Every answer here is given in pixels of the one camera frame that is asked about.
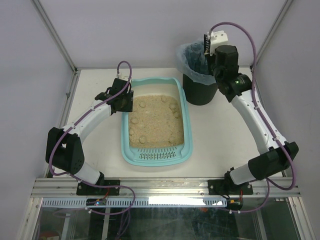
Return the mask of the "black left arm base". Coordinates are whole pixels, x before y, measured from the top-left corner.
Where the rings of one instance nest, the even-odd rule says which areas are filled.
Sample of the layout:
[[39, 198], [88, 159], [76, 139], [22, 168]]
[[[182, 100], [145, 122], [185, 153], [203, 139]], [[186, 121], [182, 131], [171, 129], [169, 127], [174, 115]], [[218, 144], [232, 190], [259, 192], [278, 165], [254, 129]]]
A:
[[77, 196], [104, 196], [108, 193], [107, 196], [119, 196], [120, 195], [120, 183], [118, 179], [105, 179], [102, 183], [102, 186], [112, 186], [110, 188], [105, 187], [94, 187], [83, 182], [79, 183], [76, 190]]

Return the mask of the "teal plastic litter box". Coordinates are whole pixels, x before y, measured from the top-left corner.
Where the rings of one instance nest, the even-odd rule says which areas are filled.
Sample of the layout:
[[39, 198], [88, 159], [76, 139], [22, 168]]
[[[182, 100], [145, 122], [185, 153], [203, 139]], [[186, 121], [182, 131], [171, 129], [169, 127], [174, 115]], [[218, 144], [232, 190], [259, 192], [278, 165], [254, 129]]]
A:
[[174, 77], [132, 82], [133, 111], [123, 113], [121, 152], [131, 165], [164, 167], [185, 162], [193, 152], [186, 96]]

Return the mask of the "black trash bin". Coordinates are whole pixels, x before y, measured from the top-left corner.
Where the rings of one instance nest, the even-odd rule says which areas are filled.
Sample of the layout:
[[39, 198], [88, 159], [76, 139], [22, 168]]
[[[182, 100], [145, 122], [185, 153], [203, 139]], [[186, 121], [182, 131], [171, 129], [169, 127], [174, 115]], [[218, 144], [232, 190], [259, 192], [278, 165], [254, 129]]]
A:
[[204, 85], [193, 82], [188, 76], [182, 74], [182, 87], [185, 92], [186, 100], [196, 106], [203, 106], [212, 101], [218, 85]]

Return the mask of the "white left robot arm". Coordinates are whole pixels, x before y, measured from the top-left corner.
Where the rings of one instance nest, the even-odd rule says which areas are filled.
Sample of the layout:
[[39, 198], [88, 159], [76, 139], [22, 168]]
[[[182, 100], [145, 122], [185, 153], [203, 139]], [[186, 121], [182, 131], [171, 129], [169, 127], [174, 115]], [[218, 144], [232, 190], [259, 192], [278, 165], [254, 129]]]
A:
[[117, 112], [131, 112], [133, 98], [130, 81], [115, 78], [112, 86], [99, 93], [82, 115], [62, 128], [51, 128], [45, 154], [51, 174], [70, 175], [91, 187], [100, 188], [104, 184], [104, 174], [86, 163], [83, 143], [108, 117]]

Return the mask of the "translucent blue bin liner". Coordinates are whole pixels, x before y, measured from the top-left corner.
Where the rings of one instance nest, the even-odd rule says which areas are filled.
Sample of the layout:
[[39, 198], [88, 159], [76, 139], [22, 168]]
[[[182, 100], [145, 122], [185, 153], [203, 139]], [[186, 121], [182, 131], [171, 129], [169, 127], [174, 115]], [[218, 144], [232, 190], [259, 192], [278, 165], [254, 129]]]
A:
[[207, 59], [204, 55], [204, 40], [197, 39], [191, 43], [179, 45], [175, 49], [176, 69], [193, 82], [206, 86], [216, 83], [209, 74]]

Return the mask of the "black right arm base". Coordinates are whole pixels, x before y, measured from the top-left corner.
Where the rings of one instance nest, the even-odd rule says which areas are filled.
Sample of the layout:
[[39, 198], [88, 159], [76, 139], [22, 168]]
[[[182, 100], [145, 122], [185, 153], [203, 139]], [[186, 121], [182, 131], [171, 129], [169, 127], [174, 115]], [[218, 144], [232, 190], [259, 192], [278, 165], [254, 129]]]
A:
[[207, 181], [207, 187], [208, 194], [211, 196], [253, 195], [253, 188], [249, 182], [236, 185], [232, 181], [228, 182], [225, 179], [209, 179]]

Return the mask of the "black slotted litter scoop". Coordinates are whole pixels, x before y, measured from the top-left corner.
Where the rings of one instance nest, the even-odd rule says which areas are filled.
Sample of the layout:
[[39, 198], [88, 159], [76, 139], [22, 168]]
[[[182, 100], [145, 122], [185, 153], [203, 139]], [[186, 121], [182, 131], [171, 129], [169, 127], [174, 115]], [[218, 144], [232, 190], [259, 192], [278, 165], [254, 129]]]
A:
[[203, 47], [204, 47], [204, 55], [208, 55], [210, 53], [211, 41], [210, 36], [208, 34], [203, 35]]

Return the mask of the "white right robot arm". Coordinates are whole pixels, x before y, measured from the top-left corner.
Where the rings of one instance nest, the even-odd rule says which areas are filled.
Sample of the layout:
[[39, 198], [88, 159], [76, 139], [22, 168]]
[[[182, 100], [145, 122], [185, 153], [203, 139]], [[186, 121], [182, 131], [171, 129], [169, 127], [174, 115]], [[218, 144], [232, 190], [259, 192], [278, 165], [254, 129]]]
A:
[[220, 45], [209, 51], [209, 72], [214, 76], [219, 91], [241, 115], [259, 152], [248, 163], [228, 171], [225, 181], [231, 186], [240, 186], [288, 169], [299, 147], [295, 142], [288, 142], [279, 133], [260, 104], [251, 79], [239, 72], [237, 48], [233, 45]]

